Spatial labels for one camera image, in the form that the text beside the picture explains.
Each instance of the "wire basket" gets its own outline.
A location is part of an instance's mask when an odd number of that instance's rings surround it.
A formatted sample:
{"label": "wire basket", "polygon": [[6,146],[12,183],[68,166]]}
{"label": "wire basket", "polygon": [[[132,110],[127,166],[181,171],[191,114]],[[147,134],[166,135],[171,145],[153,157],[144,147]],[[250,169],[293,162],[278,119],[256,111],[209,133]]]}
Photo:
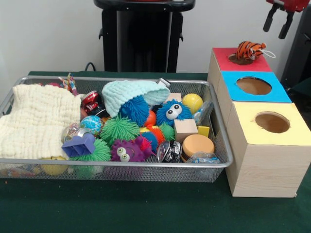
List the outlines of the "wire basket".
{"label": "wire basket", "polygon": [[[17,84],[48,84],[57,77],[27,76]],[[79,93],[101,91],[111,78],[75,77]],[[211,100],[214,109],[206,115],[202,125],[209,126],[209,138],[215,145],[219,164],[159,163],[155,156],[144,163],[127,162],[84,162],[61,160],[0,159],[0,178],[70,179],[70,180],[122,180],[122,181],[166,181],[166,182],[214,182],[224,167],[232,161],[232,151],[224,127],[214,88],[204,81],[170,80],[170,91],[195,93],[204,101]],[[0,117],[9,114],[14,102],[12,89],[0,106]]]}

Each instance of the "white knit blanket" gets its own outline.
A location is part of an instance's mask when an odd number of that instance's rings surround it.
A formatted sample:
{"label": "white knit blanket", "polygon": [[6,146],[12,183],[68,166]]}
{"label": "white knit blanket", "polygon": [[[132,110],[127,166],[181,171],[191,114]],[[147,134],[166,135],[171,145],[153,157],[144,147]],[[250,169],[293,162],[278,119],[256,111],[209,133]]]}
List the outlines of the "white knit blanket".
{"label": "white knit blanket", "polygon": [[81,99],[51,85],[21,84],[13,93],[11,113],[0,118],[0,158],[67,158],[61,133],[80,122]]}

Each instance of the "tiger plush toy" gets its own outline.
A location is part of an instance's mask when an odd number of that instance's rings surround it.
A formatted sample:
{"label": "tiger plush toy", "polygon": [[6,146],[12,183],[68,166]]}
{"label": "tiger plush toy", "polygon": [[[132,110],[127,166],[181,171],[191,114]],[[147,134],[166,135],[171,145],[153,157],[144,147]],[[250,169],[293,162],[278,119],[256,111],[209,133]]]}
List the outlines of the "tiger plush toy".
{"label": "tiger plush toy", "polygon": [[266,48],[267,45],[265,43],[258,44],[250,41],[243,41],[239,44],[237,51],[237,59],[245,59],[247,61],[254,61],[255,58],[260,57],[263,52],[262,49]]}

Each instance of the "round wooden lid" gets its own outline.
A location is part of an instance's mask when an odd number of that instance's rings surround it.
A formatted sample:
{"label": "round wooden lid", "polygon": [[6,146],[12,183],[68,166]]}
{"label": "round wooden lid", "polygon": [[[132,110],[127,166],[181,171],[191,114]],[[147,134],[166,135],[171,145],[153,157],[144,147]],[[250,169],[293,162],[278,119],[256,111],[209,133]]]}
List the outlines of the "round wooden lid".
{"label": "round wooden lid", "polygon": [[187,157],[191,157],[194,153],[203,151],[206,153],[214,153],[214,143],[206,136],[200,134],[193,134],[183,142],[183,152]]}

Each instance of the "red can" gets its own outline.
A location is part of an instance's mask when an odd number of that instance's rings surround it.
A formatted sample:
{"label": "red can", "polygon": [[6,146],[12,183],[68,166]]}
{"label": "red can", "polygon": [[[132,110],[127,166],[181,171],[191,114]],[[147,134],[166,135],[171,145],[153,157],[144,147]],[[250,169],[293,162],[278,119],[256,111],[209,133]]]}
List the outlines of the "red can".
{"label": "red can", "polygon": [[86,106],[89,103],[95,103],[102,104],[103,100],[98,91],[91,91],[90,93],[87,93],[83,99],[82,99],[82,106]]}
{"label": "red can", "polygon": [[97,107],[98,107],[97,102],[91,102],[91,103],[83,106],[83,109],[86,111],[87,114],[89,114],[89,112],[91,112],[92,110],[94,110]]}

